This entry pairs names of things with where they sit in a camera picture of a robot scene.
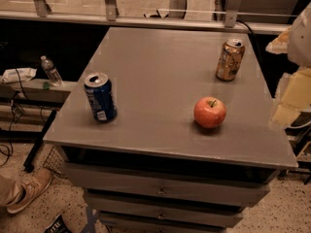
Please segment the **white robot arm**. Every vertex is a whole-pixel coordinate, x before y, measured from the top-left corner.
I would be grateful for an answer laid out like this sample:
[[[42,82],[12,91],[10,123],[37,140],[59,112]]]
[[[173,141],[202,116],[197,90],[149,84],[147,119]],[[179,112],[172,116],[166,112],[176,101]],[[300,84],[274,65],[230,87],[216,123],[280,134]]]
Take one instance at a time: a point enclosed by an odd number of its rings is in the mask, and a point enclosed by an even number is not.
[[[279,81],[272,116],[274,122],[290,126],[311,105],[311,3],[265,50],[285,53],[290,62],[298,66],[292,75],[283,76]]]

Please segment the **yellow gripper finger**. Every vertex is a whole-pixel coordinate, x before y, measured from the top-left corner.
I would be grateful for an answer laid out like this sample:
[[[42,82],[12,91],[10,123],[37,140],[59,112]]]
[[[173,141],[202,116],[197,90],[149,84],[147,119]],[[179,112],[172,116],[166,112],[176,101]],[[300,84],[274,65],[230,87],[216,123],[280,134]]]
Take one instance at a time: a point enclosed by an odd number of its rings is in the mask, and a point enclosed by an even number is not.
[[[290,28],[283,31],[277,38],[270,42],[265,50],[274,54],[281,54],[288,52],[288,41],[290,35]]]
[[[290,126],[311,105],[311,68],[299,67],[293,74],[280,79],[272,113],[272,120]]]

